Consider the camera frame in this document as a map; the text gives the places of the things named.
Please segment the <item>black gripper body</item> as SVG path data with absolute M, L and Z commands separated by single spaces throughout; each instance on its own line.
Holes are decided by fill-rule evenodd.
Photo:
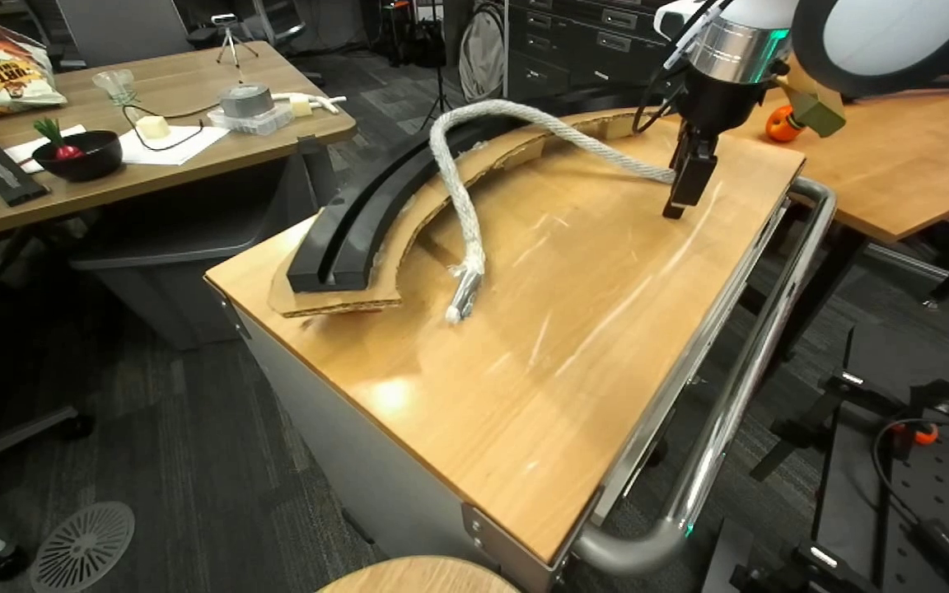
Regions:
M 683 117 L 679 144 L 687 153 L 699 142 L 714 144 L 722 131 L 745 126 L 753 109 L 762 107 L 770 88 L 773 81 L 737 86 L 687 68 L 683 97 L 675 99 L 675 114 Z

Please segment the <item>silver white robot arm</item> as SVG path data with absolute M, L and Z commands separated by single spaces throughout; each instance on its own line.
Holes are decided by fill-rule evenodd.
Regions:
M 949 0 L 665 0 L 654 30 L 671 42 L 661 72 L 683 81 L 665 217 L 699 204 L 717 135 L 753 117 L 786 58 L 842 97 L 949 72 Z

